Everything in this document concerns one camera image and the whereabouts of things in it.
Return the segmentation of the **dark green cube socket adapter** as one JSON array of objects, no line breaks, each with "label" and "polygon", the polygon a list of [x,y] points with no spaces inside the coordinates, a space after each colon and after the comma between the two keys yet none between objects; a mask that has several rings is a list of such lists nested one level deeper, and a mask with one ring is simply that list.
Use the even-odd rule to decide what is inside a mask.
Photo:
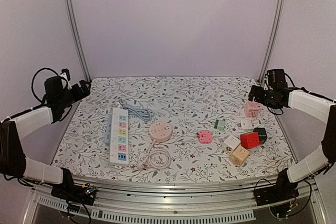
[{"label": "dark green cube socket adapter", "polygon": [[263,127],[256,127],[253,129],[253,132],[257,132],[258,133],[258,137],[259,137],[259,144],[262,145],[264,144],[267,139],[268,139],[268,135],[266,132],[266,129]]}]

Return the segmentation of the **red cube socket adapter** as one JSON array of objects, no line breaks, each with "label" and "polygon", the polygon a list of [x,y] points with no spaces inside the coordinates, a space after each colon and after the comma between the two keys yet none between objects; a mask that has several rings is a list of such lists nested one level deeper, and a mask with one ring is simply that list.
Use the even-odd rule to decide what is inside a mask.
[{"label": "red cube socket adapter", "polygon": [[240,135],[240,144],[243,148],[251,149],[260,145],[259,134],[249,132]]}]

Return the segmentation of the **long white power strip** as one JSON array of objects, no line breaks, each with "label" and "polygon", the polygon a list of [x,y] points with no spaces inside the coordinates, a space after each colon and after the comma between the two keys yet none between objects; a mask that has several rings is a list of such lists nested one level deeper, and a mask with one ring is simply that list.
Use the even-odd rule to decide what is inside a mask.
[{"label": "long white power strip", "polygon": [[109,162],[115,166],[129,165],[129,116],[128,111],[113,108],[111,115]]}]

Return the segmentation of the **green usb plug adapter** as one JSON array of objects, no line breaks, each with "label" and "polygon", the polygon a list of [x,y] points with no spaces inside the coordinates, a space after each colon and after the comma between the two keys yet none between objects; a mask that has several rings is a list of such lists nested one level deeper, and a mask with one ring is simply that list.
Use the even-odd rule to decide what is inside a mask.
[{"label": "green usb plug adapter", "polygon": [[223,131],[227,128],[227,122],[226,120],[215,120],[213,127],[216,130]]}]

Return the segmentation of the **pink plug adapter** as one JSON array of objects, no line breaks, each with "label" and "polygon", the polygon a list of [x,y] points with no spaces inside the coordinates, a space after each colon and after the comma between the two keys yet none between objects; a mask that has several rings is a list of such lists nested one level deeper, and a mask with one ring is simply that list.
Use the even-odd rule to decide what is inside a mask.
[{"label": "pink plug adapter", "polygon": [[212,132],[209,130],[197,132],[197,137],[200,144],[210,144],[212,142]]}]

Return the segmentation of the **white plug adapter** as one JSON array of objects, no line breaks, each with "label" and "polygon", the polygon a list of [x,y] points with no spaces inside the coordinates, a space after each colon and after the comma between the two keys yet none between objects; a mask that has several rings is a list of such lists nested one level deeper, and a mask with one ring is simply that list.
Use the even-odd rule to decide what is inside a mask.
[{"label": "white plug adapter", "polygon": [[241,121],[239,123],[237,123],[237,126],[240,127],[243,130],[252,130],[253,129],[252,120],[250,120],[249,118],[241,119]]}]

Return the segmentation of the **white cube adapter red flower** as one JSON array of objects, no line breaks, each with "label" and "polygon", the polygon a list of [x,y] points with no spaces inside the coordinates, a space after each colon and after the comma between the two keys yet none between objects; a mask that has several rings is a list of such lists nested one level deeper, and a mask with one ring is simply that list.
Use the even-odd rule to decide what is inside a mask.
[{"label": "white cube adapter red flower", "polygon": [[222,148],[228,153],[231,154],[238,146],[240,145],[240,139],[230,135],[222,143]]}]

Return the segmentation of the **beige cube socket adapter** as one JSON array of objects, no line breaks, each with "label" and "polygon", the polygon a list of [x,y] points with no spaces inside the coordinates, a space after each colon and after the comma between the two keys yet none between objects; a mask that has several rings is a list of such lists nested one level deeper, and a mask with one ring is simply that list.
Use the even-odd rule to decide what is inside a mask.
[{"label": "beige cube socket adapter", "polygon": [[240,167],[245,162],[247,157],[249,156],[249,150],[245,149],[241,145],[239,145],[235,150],[231,153],[229,160],[233,163],[234,166]]}]

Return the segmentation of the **pink cube socket adapter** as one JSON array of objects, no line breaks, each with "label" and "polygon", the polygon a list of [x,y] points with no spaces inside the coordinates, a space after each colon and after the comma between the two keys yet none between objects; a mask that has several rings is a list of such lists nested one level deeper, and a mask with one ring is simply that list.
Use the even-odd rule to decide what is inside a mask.
[{"label": "pink cube socket adapter", "polygon": [[261,104],[257,102],[246,101],[244,107],[245,117],[256,118],[259,114]]}]

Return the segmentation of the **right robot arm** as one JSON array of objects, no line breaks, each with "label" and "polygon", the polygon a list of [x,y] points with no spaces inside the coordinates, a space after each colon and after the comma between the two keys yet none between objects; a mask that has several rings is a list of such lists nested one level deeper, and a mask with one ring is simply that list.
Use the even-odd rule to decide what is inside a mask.
[{"label": "right robot arm", "polygon": [[321,172],[327,172],[335,163],[335,101],[307,91],[305,88],[288,87],[286,84],[274,84],[270,89],[252,86],[248,95],[249,101],[260,103],[270,109],[289,108],[300,111],[295,120],[286,125],[294,128],[303,126],[307,117],[318,120],[316,124],[306,126],[305,133],[293,131],[293,136],[303,137],[295,144],[295,148],[307,150],[313,142],[317,148],[299,162],[278,173],[276,183],[272,187],[255,191],[258,204],[289,199],[295,195],[299,182]]}]

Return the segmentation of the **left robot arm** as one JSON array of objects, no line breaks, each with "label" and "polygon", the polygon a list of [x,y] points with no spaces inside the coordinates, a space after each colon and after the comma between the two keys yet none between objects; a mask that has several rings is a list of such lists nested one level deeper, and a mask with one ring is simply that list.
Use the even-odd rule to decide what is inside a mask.
[{"label": "left robot arm", "polygon": [[28,158],[21,144],[23,138],[36,130],[62,121],[65,110],[87,97],[90,87],[90,82],[85,80],[70,86],[64,77],[51,77],[45,81],[45,95],[40,105],[1,122],[1,174],[6,179],[25,179],[35,184],[47,184],[53,188],[51,194],[54,197],[93,204],[96,196],[93,186],[75,185],[70,170]]}]

